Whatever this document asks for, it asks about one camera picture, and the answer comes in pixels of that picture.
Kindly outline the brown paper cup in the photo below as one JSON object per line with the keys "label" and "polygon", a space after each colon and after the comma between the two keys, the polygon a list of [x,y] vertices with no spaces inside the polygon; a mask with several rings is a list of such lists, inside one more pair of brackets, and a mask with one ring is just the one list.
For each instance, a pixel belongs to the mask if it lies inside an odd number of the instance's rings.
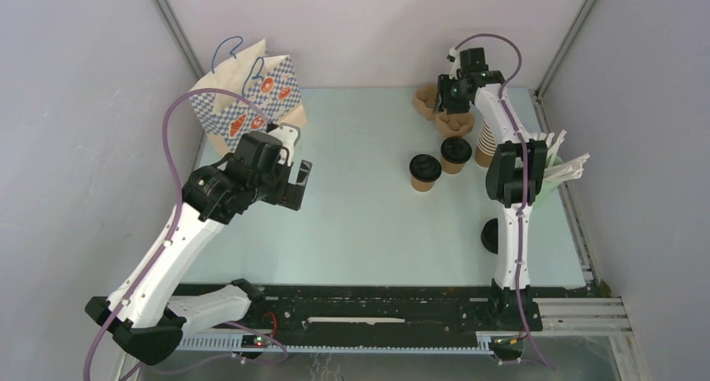
{"label": "brown paper cup", "polygon": [[414,190],[424,193],[430,191],[440,178],[440,161],[429,154],[418,154],[409,162],[411,185]]}
{"label": "brown paper cup", "polygon": [[448,174],[457,174],[471,159],[473,149],[464,138],[452,136],[446,138],[440,146],[441,167]]}

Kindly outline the black plastic cup lid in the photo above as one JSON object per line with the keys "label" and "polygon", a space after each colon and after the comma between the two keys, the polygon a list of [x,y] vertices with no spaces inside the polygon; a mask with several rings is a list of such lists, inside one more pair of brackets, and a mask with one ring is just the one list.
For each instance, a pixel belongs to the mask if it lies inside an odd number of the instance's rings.
{"label": "black plastic cup lid", "polygon": [[413,179],[423,183],[432,183],[440,178],[442,166],[440,161],[429,154],[418,154],[409,162],[409,173]]}
{"label": "black plastic cup lid", "polygon": [[452,164],[465,164],[473,155],[471,144],[464,138],[452,136],[446,138],[440,145],[441,156]]}

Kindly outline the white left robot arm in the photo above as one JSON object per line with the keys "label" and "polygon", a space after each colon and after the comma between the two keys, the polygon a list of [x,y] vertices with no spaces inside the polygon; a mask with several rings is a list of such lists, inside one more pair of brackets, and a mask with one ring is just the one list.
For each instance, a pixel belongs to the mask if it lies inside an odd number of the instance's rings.
{"label": "white left robot arm", "polygon": [[289,183],[300,137],[299,128],[290,125],[249,132],[234,152],[190,174],[181,200],[141,263],[109,296],[95,296],[85,306],[124,352],[156,365],[188,335],[230,321],[248,328],[261,324],[264,294],[245,279],[199,296],[174,292],[207,244],[252,204],[300,209],[312,168],[302,161],[296,182]]}

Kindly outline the blue checkered paper bag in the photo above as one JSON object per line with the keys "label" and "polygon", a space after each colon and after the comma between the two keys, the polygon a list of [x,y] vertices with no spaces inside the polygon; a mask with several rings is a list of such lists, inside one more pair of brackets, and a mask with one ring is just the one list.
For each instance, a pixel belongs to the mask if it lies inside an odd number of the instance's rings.
{"label": "blue checkered paper bag", "polygon": [[251,131],[265,132],[267,125],[303,127],[306,108],[294,65],[288,54],[270,55],[262,39],[239,49],[244,39],[226,39],[236,45],[229,57],[212,64],[193,86],[201,90],[188,101],[214,150],[233,152],[239,139]]}

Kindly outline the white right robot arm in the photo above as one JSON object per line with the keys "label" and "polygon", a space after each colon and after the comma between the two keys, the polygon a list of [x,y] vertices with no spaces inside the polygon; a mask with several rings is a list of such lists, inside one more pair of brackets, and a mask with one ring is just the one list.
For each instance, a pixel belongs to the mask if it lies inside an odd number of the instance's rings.
{"label": "white right robot arm", "polygon": [[498,204],[497,261],[486,319],[500,330],[523,330],[538,311],[530,296],[528,234],[548,147],[525,129],[502,73],[489,69],[484,49],[451,49],[447,59],[452,67],[437,80],[436,110],[462,114],[476,108],[496,141],[485,181],[488,198]]}

